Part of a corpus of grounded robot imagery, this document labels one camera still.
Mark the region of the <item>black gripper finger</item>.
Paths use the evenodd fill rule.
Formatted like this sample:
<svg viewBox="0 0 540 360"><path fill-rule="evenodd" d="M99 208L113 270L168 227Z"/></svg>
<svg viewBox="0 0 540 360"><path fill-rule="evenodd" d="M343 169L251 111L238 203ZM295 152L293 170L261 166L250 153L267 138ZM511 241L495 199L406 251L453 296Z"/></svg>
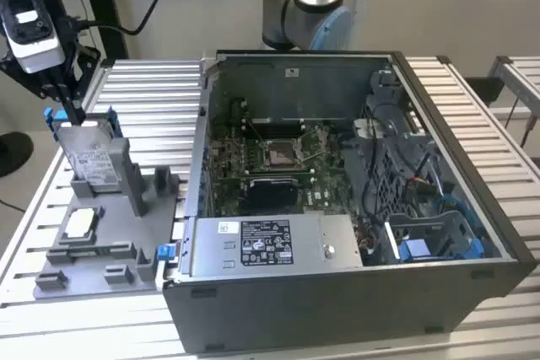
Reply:
<svg viewBox="0 0 540 360"><path fill-rule="evenodd" d="M77 80L73 70L73 57L55 67L37 73L27 73L13 54L1 59L1 71L40 99L50 98L62 104L68 120L77 123L77 107L73 102L73 91Z"/></svg>
<svg viewBox="0 0 540 360"><path fill-rule="evenodd" d="M75 88L72 91L73 117L72 124L82 124L85 120L85 112L82 101L88 91L95 70L100 62L100 51L94 47L76 45L76 63L81 71L79 79L75 81Z"/></svg>

